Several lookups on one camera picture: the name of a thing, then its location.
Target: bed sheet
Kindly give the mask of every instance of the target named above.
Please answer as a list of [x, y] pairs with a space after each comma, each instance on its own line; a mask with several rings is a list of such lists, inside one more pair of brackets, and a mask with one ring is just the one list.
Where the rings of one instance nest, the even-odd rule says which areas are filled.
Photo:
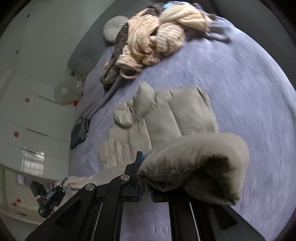
[[[187, 41], [177, 53], [145, 68], [135, 80], [125, 80], [92, 117], [86, 140], [70, 150], [69, 175], [102, 171], [99, 144], [114, 124], [112, 109], [135, 95], [139, 83], [146, 81], [156, 91], [198, 85], [211, 99], [220, 131], [241, 136], [249, 146], [250, 166], [242, 198], [233, 208], [270, 241], [276, 239], [296, 207], [296, 93], [272, 57], [252, 38], [228, 25], [228, 43], [188, 31]], [[112, 48], [106, 49], [87, 76], [78, 113], [105, 95], [99, 78], [111, 53]], [[167, 205], [147, 200], [126, 204], [121, 240], [131, 238], [170, 240]]]

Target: bed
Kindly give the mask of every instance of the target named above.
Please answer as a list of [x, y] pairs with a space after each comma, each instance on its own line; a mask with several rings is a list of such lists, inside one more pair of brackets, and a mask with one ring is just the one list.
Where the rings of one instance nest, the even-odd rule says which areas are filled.
[[[113, 125], [112, 109], [130, 99], [139, 83], [155, 90], [202, 87], [211, 99], [221, 132], [235, 133], [249, 146], [242, 198], [233, 208], [267, 241], [275, 240], [296, 207], [296, 92], [273, 58], [230, 22], [229, 42], [186, 33], [187, 41], [174, 55], [145, 68], [135, 80], [123, 80], [119, 89], [92, 117], [86, 140], [69, 153], [69, 175], [89, 176], [102, 171], [99, 144]], [[105, 95], [99, 78], [109, 60], [108, 47], [88, 74], [77, 113]], [[166, 204], [144, 198], [125, 204], [121, 240], [171, 240]]]

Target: red object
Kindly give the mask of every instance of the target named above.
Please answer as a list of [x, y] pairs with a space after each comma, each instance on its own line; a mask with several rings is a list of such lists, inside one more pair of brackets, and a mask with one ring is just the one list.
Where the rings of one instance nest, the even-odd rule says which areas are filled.
[[22, 215], [22, 216], [27, 216], [26, 214], [24, 214], [24, 213], [20, 213], [20, 212], [16, 212], [17, 214], [19, 214], [19, 215]]
[[19, 135], [20, 135], [20, 133], [19, 133], [18, 131], [15, 131], [15, 132], [13, 133], [13, 135], [14, 135], [15, 138], [18, 138]]

